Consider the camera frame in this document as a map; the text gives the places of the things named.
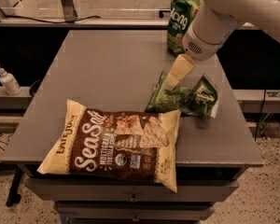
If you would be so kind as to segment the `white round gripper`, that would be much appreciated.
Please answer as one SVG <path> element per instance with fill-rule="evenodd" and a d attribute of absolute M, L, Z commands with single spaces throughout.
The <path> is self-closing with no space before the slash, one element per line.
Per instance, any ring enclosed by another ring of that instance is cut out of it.
<path fill-rule="evenodd" d="M 184 34 L 182 41 L 183 49 L 187 53 L 179 54 L 172 65 L 166 79 L 164 88 L 172 90 L 194 68 L 194 60 L 204 61 L 211 58 L 222 47 L 221 44 L 209 44 L 202 41 L 194 32 L 191 24 Z"/>

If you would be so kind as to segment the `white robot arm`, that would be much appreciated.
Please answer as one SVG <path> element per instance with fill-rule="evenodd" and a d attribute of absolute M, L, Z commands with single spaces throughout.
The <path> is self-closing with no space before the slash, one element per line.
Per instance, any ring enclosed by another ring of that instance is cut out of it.
<path fill-rule="evenodd" d="M 237 90 L 280 90 L 280 0 L 171 0 L 167 45 L 216 54 Z"/>

